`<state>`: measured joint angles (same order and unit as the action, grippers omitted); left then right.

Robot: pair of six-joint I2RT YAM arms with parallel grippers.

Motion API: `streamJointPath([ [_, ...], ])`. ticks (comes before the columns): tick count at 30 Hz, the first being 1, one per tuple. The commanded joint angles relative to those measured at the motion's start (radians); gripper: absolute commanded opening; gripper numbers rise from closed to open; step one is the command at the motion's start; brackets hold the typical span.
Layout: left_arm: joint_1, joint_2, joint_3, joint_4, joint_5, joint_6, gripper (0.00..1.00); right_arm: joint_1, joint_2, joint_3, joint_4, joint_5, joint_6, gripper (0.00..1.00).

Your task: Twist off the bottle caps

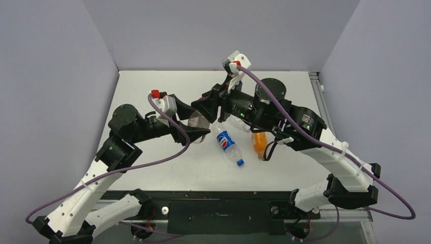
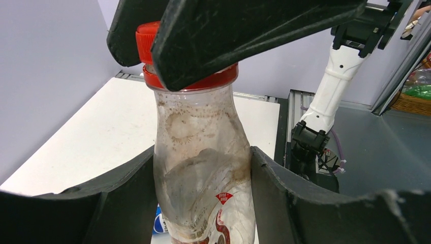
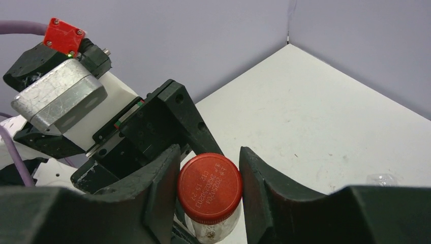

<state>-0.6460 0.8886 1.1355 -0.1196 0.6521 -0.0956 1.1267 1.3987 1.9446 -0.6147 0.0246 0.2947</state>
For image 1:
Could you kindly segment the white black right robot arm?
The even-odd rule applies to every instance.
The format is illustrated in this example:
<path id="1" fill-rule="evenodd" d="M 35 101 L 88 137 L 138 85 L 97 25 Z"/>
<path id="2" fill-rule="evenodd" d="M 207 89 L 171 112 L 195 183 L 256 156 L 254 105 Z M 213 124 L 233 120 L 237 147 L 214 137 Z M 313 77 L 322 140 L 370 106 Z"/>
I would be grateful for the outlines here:
<path id="1" fill-rule="evenodd" d="M 251 129 L 269 132 L 276 143 L 311 157 L 329 171 L 322 182 L 292 192 L 287 212 L 299 217 L 314 208 L 332 204 L 343 209 L 374 205 L 378 189 L 374 178 L 380 176 L 378 164 L 357 165 L 347 158 L 347 145 L 336 139 L 324 120 L 311 109 L 293 105 L 285 98 L 285 85 L 265 78 L 248 95 L 238 85 L 216 84 L 191 106 L 209 122 L 224 122 L 229 116 L 242 120 Z"/>

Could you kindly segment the Pepsi bottle blue label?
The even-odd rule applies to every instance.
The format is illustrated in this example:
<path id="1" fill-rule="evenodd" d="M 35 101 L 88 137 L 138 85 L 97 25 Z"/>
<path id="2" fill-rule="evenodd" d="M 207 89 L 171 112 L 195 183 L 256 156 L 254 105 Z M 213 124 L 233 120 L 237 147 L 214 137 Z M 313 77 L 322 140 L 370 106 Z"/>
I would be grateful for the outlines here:
<path id="1" fill-rule="evenodd" d="M 211 130 L 215 134 L 217 144 L 220 146 L 225 157 L 230 162 L 236 165 L 236 162 L 238 160 L 243 159 L 241 155 L 241 150 L 239 149 L 239 147 L 237 146 L 237 144 L 222 123 L 214 123 Z"/>

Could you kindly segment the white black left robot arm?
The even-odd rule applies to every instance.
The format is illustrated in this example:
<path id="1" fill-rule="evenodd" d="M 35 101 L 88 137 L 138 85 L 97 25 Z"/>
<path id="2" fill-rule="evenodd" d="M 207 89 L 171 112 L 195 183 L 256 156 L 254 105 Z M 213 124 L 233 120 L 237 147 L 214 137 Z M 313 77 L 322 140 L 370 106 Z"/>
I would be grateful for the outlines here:
<path id="1" fill-rule="evenodd" d="M 96 153 L 89 169 L 73 191 L 55 200 L 58 207 L 46 216 L 36 217 L 31 225 L 50 243 L 91 243 L 95 237 L 130 217 L 145 219 L 151 214 L 151 198 L 142 190 L 126 193 L 120 200 L 93 210 L 110 186 L 127 171 L 136 169 L 142 154 L 138 142 L 171 135 L 182 145 L 184 153 L 190 144 L 206 136 L 208 128 L 182 123 L 194 108 L 174 95 L 153 90 L 148 95 L 153 111 L 142 116 L 130 104 L 117 107 L 108 126 L 108 139 Z"/>

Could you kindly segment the blue Pepsi bottle cap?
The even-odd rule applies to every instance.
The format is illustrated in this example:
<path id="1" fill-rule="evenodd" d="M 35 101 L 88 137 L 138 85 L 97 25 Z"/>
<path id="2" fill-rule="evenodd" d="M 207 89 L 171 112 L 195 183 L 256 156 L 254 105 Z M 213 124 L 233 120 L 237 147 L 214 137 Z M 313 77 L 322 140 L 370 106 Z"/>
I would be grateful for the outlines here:
<path id="1" fill-rule="evenodd" d="M 244 160 L 243 160 L 243 159 L 238 160 L 238 161 L 236 162 L 236 165 L 237 165 L 238 167 L 243 166 L 243 165 L 244 165 Z"/>

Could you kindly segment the small bottle red label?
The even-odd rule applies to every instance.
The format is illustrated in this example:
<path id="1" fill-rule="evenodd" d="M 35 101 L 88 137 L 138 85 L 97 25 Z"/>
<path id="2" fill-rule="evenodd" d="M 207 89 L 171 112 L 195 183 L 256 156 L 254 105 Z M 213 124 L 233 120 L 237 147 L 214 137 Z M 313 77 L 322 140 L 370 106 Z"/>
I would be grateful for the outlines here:
<path id="1" fill-rule="evenodd" d="M 188 119 L 188 126 L 209 129 L 210 123 L 199 111 L 194 111 Z"/>

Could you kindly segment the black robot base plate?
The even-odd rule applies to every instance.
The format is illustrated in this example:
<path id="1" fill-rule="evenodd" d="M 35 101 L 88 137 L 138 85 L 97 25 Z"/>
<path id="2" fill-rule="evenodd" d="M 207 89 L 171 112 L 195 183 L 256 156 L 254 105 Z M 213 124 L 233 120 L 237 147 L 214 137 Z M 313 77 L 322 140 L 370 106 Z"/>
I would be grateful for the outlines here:
<path id="1" fill-rule="evenodd" d="M 299 227 L 318 220 L 291 205 L 289 191 L 145 191 L 150 201 L 129 221 L 167 224 L 171 234 L 284 235 L 288 224 Z"/>

